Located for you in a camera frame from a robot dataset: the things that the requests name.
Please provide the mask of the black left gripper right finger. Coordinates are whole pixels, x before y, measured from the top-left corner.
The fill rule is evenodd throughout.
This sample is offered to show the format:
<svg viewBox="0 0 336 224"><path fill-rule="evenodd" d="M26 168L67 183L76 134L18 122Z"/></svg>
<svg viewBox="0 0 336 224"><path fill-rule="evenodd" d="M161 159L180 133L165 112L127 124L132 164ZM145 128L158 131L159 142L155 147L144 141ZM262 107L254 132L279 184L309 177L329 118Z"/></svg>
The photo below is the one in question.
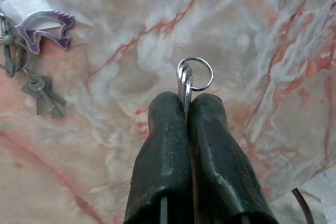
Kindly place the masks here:
<svg viewBox="0 0 336 224"><path fill-rule="evenodd" d="M188 138L199 223L277 223L251 162L228 129L222 100L203 93L191 103Z"/></svg>

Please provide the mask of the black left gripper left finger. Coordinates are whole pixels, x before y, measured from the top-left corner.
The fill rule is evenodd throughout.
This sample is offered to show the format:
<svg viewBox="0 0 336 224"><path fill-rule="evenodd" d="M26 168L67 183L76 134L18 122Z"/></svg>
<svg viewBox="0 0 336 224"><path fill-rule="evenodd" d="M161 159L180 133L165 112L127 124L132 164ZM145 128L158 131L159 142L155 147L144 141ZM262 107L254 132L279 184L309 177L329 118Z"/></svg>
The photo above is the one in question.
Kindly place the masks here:
<svg viewBox="0 0 336 224"><path fill-rule="evenodd" d="M193 223L191 159L177 94L151 102L149 135L133 166L124 223Z"/></svg>

